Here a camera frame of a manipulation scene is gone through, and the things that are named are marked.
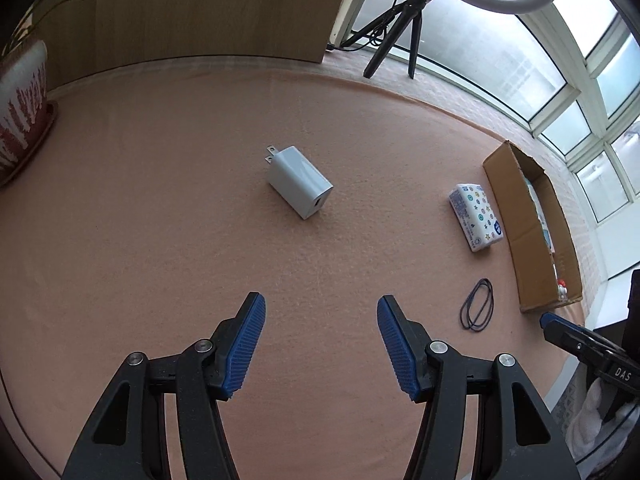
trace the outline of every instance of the screw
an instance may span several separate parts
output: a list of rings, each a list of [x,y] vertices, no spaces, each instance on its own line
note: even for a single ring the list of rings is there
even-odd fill
[[[429,345],[429,348],[431,348],[431,351],[435,352],[436,354],[444,354],[444,352],[449,350],[449,347],[443,341],[434,341]]]
[[[510,354],[500,354],[500,357],[498,357],[498,361],[500,361],[504,366],[513,366],[514,364],[516,364],[515,357]]]
[[[196,344],[193,345],[193,347],[196,349],[196,352],[202,354],[211,350],[213,348],[213,343],[208,339],[200,339],[200,341],[196,341]]]
[[[130,366],[139,365],[145,358],[145,355],[142,352],[133,352],[133,354],[129,354],[127,357],[127,363]]]

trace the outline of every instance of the pink fabric surface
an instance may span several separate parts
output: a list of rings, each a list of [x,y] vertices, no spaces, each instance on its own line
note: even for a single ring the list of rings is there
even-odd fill
[[[128,353],[181,352],[251,290],[267,299],[266,325],[220,408],[243,480],[402,477],[422,406],[386,355],[382,294],[464,354],[512,353],[542,395],[558,376],[566,354],[519,312],[507,241],[471,253],[447,201],[477,182],[497,208],[482,161],[499,140],[485,132],[276,70],[129,74],[58,101],[49,139],[0,190],[0,367],[59,471]],[[295,144],[334,184],[318,214],[302,221],[266,183],[269,144]],[[495,314],[468,333],[458,310],[482,277]],[[560,314],[584,321],[579,304]],[[460,476],[475,423],[468,410]]]

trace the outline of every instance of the gloved hand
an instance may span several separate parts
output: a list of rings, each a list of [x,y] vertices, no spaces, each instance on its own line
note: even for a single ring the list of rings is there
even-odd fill
[[[582,480],[585,480],[592,472],[607,466],[620,454],[626,438],[636,425],[640,415],[640,410],[636,409],[636,405],[628,403],[616,412],[616,416],[612,420],[603,425],[602,418],[598,412],[601,402],[602,384],[600,379],[596,379],[587,392],[587,397],[580,412],[571,421],[566,431],[566,444],[576,462],[579,462],[596,446],[599,446],[622,422],[630,410],[634,410],[634,412],[603,446],[578,465]]]

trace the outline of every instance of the brown cardboard box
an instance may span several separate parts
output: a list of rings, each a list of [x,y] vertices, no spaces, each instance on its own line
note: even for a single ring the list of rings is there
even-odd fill
[[[520,311],[552,309],[580,301],[582,281],[574,243],[556,192],[545,171],[509,141],[489,155],[483,166],[494,190],[502,227],[511,248]],[[556,250],[553,256],[542,234],[542,225],[538,221],[525,177],[533,184],[540,199]],[[558,278],[566,283],[568,299],[565,301],[558,300],[554,261]]]

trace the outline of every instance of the wooden panel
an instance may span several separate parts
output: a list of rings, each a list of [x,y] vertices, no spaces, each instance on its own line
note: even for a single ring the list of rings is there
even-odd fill
[[[45,0],[34,12],[36,22],[62,0]],[[47,45],[47,87],[95,72],[95,0],[61,4],[38,26]]]
[[[97,0],[97,67],[205,54],[319,62],[340,1]]]

